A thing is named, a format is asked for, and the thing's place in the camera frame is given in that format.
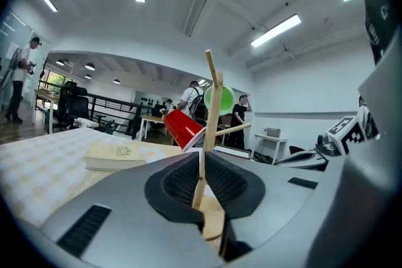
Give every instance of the white shirt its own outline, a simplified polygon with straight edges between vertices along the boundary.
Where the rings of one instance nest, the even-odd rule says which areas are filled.
[[[183,95],[181,97],[181,100],[184,100],[185,102],[187,102],[186,106],[184,107],[184,109],[182,110],[182,112],[188,116],[190,116],[190,107],[191,104],[193,102],[193,100],[198,96],[198,95],[202,95],[204,94],[204,91],[200,88],[200,87],[189,87],[186,88],[186,90],[183,92]]]
[[[22,49],[19,51],[17,55],[17,61],[19,62],[21,59],[25,58],[26,62],[28,63],[28,57],[30,55],[30,45],[26,45],[22,47]],[[16,68],[14,73],[13,73],[13,81],[14,80],[20,80],[24,82],[25,76],[26,76],[26,69],[24,68]]]

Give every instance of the wooden floor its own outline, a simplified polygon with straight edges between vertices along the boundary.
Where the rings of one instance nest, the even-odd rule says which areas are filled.
[[[19,107],[18,115],[24,120],[22,124],[9,122],[4,114],[0,113],[0,144],[46,135],[43,113],[37,110],[35,123],[32,124],[32,108],[29,104],[22,102]]]

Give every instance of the white tablecloth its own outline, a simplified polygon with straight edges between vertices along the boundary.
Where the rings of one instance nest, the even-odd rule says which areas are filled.
[[[112,172],[85,169],[94,141],[127,139],[75,129],[0,146],[0,191],[14,215],[40,226],[58,207]],[[174,146],[139,142],[147,162],[180,154]]]

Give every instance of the book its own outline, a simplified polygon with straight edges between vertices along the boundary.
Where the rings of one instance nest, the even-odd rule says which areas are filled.
[[[84,156],[85,168],[101,171],[118,171],[146,164],[136,144],[94,142]]]

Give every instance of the black chair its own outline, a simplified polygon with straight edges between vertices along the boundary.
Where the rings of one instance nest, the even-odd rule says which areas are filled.
[[[155,107],[151,110],[151,114],[152,116],[156,116],[156,117],[162,117],[162,113],[160,112],[160,109],[166,109],[166,107],[164,107],[163,105],[159,105],[159,104],[155,104]],[[165,133],[162,133],[159,131],[159,129],[164,128],[165,125],[162,123],[152,123],[151,125],[151,130],[150,130],[150,134],[156,133],[156,136],[158,137],[158,134],[162,134],[163,136],[165,136]]]
[[[70,123],[78,117],[89,119],[89,101],[87,97],[84,97],[87,94],[87,90],[83,87],[75,87],[71,94],[67,94],[68,119]]]
[[[67,95],[71,94],[76,86],[77,83],[69,81],[65,82],[60,89],[57,110],[53,113],[53,116],[57,119],[57,124],[53,125],[53,128],[65,129],[68,126]]]

